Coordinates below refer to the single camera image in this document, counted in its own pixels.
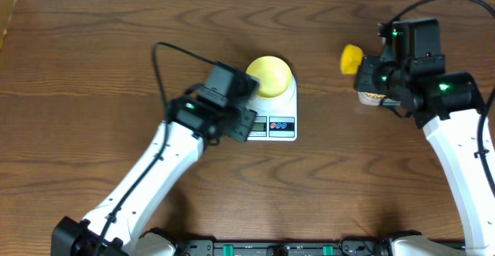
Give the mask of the yellow plastic scoop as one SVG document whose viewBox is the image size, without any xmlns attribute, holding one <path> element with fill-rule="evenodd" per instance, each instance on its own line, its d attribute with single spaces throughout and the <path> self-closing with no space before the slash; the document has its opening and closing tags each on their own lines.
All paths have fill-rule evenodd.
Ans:
<svg viewBox="0 0 495 256">
<path fill-rule="evenodd" d="M 364 58 L 363 50 L 355 45 L 347 44 L 343 48 L 340 59 L 340 71 L 344 75 L 355 75 Z"/>
</svg>

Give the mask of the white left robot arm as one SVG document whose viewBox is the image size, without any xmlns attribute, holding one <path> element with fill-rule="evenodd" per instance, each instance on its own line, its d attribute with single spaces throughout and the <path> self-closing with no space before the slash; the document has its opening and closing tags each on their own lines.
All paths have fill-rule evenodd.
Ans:
<svg viewBox="0 0 495 256">
<path fill-rule="evenodd" d="M 227 136 L 246 142 L 256 117 L 247 104 L 259 80 L 216 63 L 204 84 L 171 100 L 168 115 L 141 158 L 82 221 L 64 217 L 51 236 L 52 255 L 174 255 L 177 246 L 145 225 L 182 174 L 209 145 Z"/>
</svg>

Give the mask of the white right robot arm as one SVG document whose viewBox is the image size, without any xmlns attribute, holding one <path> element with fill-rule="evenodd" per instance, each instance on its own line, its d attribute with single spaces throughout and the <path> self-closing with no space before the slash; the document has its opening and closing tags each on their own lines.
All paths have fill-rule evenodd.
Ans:
<svg viewBox="0 0 495 256">
<path fill-rule="evenodd" d="M 344 47 L 340 69 L 355 77 L 353 88 L 370 104 L 402 107 L 439 158 L 455 200 L 464 247 L 430 241 L 419 233 L 386 240 L 388 255 L 492 255 L 494 253 L 494 143 L 473 77 L 447 73 L 439 23 L 433 18 L 393 21 L 382 34 L 378 56 Z"/>
</svg>

